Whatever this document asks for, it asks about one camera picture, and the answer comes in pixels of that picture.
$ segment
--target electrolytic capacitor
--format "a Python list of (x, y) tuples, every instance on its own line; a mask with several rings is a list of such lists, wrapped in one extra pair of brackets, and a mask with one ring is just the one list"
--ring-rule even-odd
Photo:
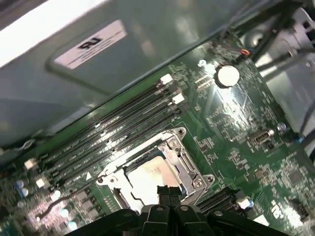
[(59, 212), (60, 216), (67, 218), (69, 216), (69, 213), (72, 210), (72, 206), (71, 205), (66, 205), (64, 208), (62, 208)]
[(23, 188), (23, 187), (24, 187), (24, 181), (21, 180), (21, 179), (17, 180), (17, 181), (15, 182), (15, 187), (16, 187), (17, 189)]
[(21, 194), (22, 197), (27, 197), (29, 195), (29, 193), (30, 192), (29, 192), (29, 190), (27, 188), (22, 188), (20, 190), (20, 194)]
[(77, 216), (73, 220), (69, 221), (69, 223), (68, 223), (69, 229), (72, 231), (76, 230), (78, 228), (79, 223), (80, 223), (80, 219), (81, 218), (79, 216)]

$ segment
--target integrated circuit chip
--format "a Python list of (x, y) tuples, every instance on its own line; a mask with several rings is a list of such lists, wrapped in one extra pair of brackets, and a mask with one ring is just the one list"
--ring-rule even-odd
[(98, 211), (96, 209), (92, 209), (88, 212), (88, 217), (91, 219), (95, 219), (98, 217)]
[(84, 209), (90, 209), (91, 207), (93, 207), (93, 203), (90, 200), (87, 200), (82, 203), (82, 207)]
[(83, 191), (83, 192), (81, 192), (81, 193), (78, 193), (78, 194), (76, 195), (76, 198), (77, 198), (79, 201), (81, 201), (81, 200), (85, 199), (87, 196), (88, 196), (88, 195), (86, 194), (86, 192)]
[(292, 172), (288, 175), (288, 178), (292, 185), (296, 185), (298, 182), (300, 182), (303, 179), (303, 176), (299, 170)]

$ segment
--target silver metal plate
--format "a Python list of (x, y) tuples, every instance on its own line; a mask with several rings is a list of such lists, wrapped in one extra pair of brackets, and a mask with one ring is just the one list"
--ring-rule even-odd
[(96, 183), (108, 185), (121, 207), (138, 212), (158, 204), (157, 186), (180, 187), (182, 202), (194, 204), (215, 177), (200, 173), (181, 141), (185, 134), (179, 127), (153, 136), (107, 165), (99, 174), (107, 176)]

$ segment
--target screw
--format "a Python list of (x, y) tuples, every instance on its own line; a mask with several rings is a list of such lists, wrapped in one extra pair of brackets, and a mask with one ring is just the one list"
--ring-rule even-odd
[(215, 211), (214, 215), (216, 215), (216, 216), (223, 216), (223, 213), (221, 211)]
[(177, 142), (175, 139), (172, 139), (170, 142), (169, 142), (170, 146), (171, 147), (175, 147), (177, 145)]
[(211, 182), (213, 181), (213, 177), (212, 177), (212, 176), (208, 177), (208, 178), (207, 178), (207, 181), (208, 181), (209, 183), (211, 183)]
[(181, 206), (180, 209), (183, 210), (183, 211), (189, 210), (188, 206)]
[(195, 187), (197, 187), (197, 188), (201, 187), (201, 186), (202, 186), (202, 181), (201, 181), (201, 179), (199, 179), (199, 178), (196, 179), (196, 180), (194, 181), (193, 185), (194, 185)]
[(202, 59), (202, 60), (199, 61), (198, 66), (199, 67), (204, 67), (204, 66), (206, 66), (206, 64), (207, 64), (206, 60)]

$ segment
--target mounting hole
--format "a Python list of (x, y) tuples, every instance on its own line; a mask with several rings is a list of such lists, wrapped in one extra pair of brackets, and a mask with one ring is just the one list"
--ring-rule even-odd
[(213, 182), (213, 180), (214, 180), (214, 179), (213, 179), (212, 176), (210, 176), (210, 177), (207, 178), (207, 181), (208, 181), (209, 183)]

